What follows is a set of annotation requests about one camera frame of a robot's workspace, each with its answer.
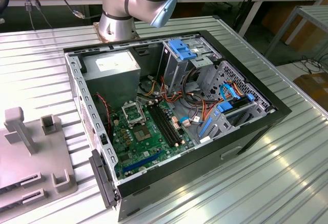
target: electronic equipment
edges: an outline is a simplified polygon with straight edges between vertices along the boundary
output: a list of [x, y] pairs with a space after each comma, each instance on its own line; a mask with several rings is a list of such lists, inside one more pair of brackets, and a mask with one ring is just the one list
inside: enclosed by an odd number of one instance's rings
[[291, 112], [207, 31], [64, 52], [118, 220], [245, 152]]

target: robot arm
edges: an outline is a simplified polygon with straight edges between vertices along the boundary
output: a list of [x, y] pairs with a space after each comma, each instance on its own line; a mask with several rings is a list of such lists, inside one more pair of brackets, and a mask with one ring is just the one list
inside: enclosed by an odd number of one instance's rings
[[135, 37], [133, 17], [162, 27], [171, 17], [177, 0], [102, 0], [99, 34], [107, 41]]

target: metal case frame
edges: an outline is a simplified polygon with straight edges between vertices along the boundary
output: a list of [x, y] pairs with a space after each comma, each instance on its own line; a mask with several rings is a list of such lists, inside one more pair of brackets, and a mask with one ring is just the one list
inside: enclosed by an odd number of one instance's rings
[[[193, 150], [173, 161], [154, 168], [146, 174], [133, 178], [128, 182], [124, 182], [123, 184], [120, 182], [113, 182], [112, 176], [115, 175], [115, 172], [113, 172], [110, 167], [106, 167], [106, 164], [115, 163], [118, 159], [115, 153], [113, 153], [113, 147], [108, 143], [108, 137], [100, 118], [96, 116], [94, 103], [82, 77], [83, 64], [79, 62], [79, 56], [82, 54], [100, 54], [103, 50], [112, 51], [115, 50], [113, 45], [116, 45], [116, 49], [118, 50], [119, 47], [124, 47], [132, 42], [146, 44], [147, 42], [158, 41], [161, 38], [187, 38], [188, 35], [199, 35], [203, 37], [229, 62], [230, 65], [245, 77], [247, 82], [252, 83], [254, 88], [271, 103], [271, 106], [274, 107], [276, 111], [269, 113], [267, 116], [251, 124], [242, 126], [238, 131], [234, 131], [215, 141], [209, 142], [197, 150]], [[201, 177], [227, 160], [248, 150], [258, 139], [267, 133], [270, 128], [281, 122], [291, 113], [291, 110], [272, 91], [270, 91], [208, 31], [165, 36], [166, 35], [64, 49], [74, 100], [77, 103], [92, 149], [97, 149], [98, 152], [101, 153], [101, 157], [104, 159], [103, 161], [105, 161], [102, 163], [102, 166], [100, 166], [99, 158], [95, 158], [98, 153], [93, 152], [91, 165], [93, 166], [100, 191], [102, 192], [102, 197], [105, 204], [107, 203], [106, 207], [112, 206], [119, 210], [119, 220], [160, 200], [174, 190]]]

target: metal table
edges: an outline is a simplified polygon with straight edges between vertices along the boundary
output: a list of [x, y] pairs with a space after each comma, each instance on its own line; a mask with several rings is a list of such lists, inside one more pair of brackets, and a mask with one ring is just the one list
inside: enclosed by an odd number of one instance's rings
[[[221, 20], [180, 18], [161, 29], [145, 23], [136, 27], [141, 37], [210, 31], [293, 112], [249, 151], [123, 223], [326, 223], [327, 112]], [[5, 33], [0, 42], [3, 106], [21, 105], [26, 120], [59, 115], [78, 183], [76, 193], [8, 223], [115, 223], [115, 212], [105, 209], [88, 162], [91, 152], [72, 100], [62, 53], [63, 47], [98, 43], [93, 27]]]
[[[296, 31], [298, 32], [300, 30], [298, 28], [302, 27], [306, 21], [309, 21], [313, 23], [315, 26], [317, 26], [318, 28], [328, 33], [328, 5], [296, 6], [291, 12], [290, 16], [281, 26], [276, 36], [271, 41], [268, 49], [264, 54], [265, 57], [268, 57], [270, 55], [270, 53], [273, 51], [273, 49], [275, 48], [281, 37], [285, 34], [289, 25], [293, 22], [293, 20], [297, 15], [302, 16], [303, 20], [302, 22], [300, 22], [300, 24], [297, 26], [294, 32]], [[323, 46], [319, 49], [315, 58], [319, 57], [327, 48], [328, 48], [328, 41], [324, 43]]]

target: green circuit board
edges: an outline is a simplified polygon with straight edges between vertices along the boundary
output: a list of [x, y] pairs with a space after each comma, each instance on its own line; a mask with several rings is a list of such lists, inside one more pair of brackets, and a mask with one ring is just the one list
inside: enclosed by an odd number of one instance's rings
[[[159, 104], [159, 107], [169, 114], [172, 113], [165, 101], [162, 101]], [[183, 132], [180, 130], [180, 133], [178, 133], [173, 126], [173, 122], [168, 118], [167, 121], [175, 129], [176, 134], [185, 142], [184, 144], [179, 144], [177, 147], [170, 147], [165, 137], [160, 132], [160, 129], [155, 123], [153, 117], [149, 113], [149, 107], [147, 107], [147, 105], [143, 105], [141, 108], [146, 117], [146, 122], [144, 125], [135, 125], [133, 128], [129, 128], [122, 109], [116, 111], [116, 113], [112, 113], [110, 116], [111, 120], [113, 120], [115, 124], [114, 139], [112, 144], [118, 157], [118, 163], [115, 166], [115, 172], [118, 179], [131, 176], [138, 171], [142, 171], [160, 161], [164, 161], [167, 158], [194, 147], [193, 142], [185, 132], [184, 128], [180, 127], [179, 129], [183, 129]], [[129, 113], [128, 115], [129, 117], [135, 118], [140, 116], [136, 109], [131, 109], [131, 112], [132, 113]], [[154, 160], [151, 160], [145, 164], [142, 163], [142, 160], [146, 158], [147, 160], [150, 160], [153, 157], [155, 157]], [[128, 171], [126, 170], [126, 167], [134, 165], [140, 161], [142, 164], [138, 165], [138, 167]]]

